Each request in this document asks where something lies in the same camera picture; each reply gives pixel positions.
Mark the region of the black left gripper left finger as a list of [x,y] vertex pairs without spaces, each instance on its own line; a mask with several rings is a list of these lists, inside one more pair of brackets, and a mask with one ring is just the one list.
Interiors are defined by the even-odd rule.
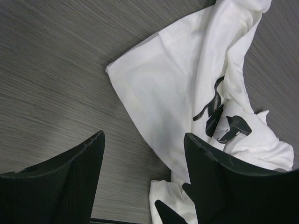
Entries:
[[105,150],[96,134],[53,158],[0,175],[2,224],[88,224]]

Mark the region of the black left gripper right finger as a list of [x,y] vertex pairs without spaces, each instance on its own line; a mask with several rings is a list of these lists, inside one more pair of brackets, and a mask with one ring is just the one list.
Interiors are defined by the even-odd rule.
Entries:
[[190,182],[182,188],[200,224],[296,224],[299,172],[278,172],[237,159],[193,133],[184,137]]

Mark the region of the white t shirt with print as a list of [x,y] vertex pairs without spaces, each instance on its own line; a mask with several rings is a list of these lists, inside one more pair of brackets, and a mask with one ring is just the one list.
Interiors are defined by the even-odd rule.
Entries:
[[193,133],[250,164],[291,171],[293,147],[254,113],[243,79],[245,55],[269,0],[218,0],[153,34],[106,68],[113,88],[141,136],[171,170],[152,181],[152,222],[161,200],[187,223],[197,222],[183,138]]

